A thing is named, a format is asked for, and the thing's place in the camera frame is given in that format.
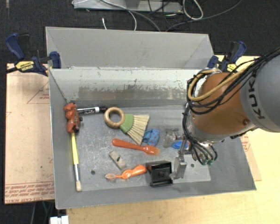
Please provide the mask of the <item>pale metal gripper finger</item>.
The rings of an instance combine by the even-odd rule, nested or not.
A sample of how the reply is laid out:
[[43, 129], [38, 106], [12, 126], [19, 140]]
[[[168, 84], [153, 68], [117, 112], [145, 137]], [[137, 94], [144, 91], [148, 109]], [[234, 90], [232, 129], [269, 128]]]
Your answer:
[[178, 179], [178, 178], [180, 178], [181, 177], [180, 169], [181, 169], [180, 157], [175, 157], [173, 171], [170, 174], [170, 178], [171, 179]]
[[185, 171], [186, 171], [187, 163], [180, 162], [177, 166], [177, 178], [184, 178]]

